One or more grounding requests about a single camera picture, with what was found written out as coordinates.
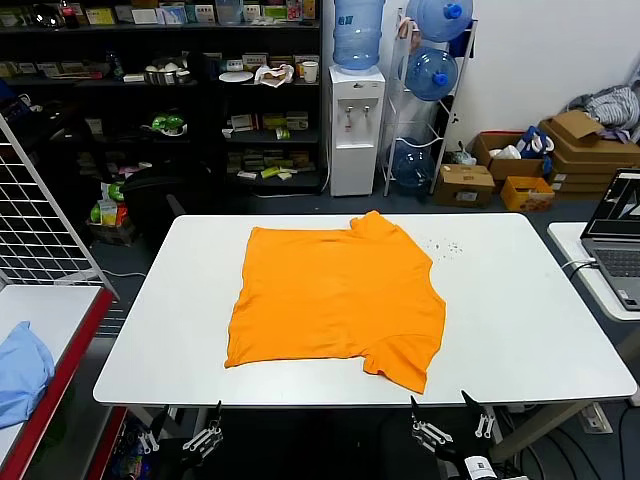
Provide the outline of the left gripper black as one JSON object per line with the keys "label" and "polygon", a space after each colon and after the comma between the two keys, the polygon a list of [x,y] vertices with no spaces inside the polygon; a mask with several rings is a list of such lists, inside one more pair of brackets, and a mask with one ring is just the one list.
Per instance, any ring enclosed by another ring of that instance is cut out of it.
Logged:
{"label": "left gripper black", "polygon": [[[173,479],[180,480],[188,471],[202,466],[222,441],[221,407],[222,402],[219,401],[213,409],[212,418],[191,440],[183,444],[183,450],[178,454],[174,464]],[[144,427],[139,431],[138,440],[144,453],[153,453],[160,449],[160,433],[168,417],[168,412],[169,406],[166,405],[152,419],[149,427]]]}

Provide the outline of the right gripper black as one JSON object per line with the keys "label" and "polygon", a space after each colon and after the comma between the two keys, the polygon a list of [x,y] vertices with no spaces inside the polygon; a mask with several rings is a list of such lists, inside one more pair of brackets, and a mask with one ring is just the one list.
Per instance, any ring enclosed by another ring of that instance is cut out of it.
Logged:
{"label": "right gripper black", "polygon": [[[476,438],[491,438],[493,431],[493,416],[488,414],[475,399],[465,390],[461,391],[465,405],[470,409],[472,425],[475,427]],[[440,460],[452,463],[461,479],[487,480],[497,479],[491,462],[483,455],[471,454],[456,450],[447,444],[453,443],[449,433],[436,427],[434,424],[419,418],[419,406],[414,397],[411,397],[411,435],[422,446],[436,446],[435,456]]]}

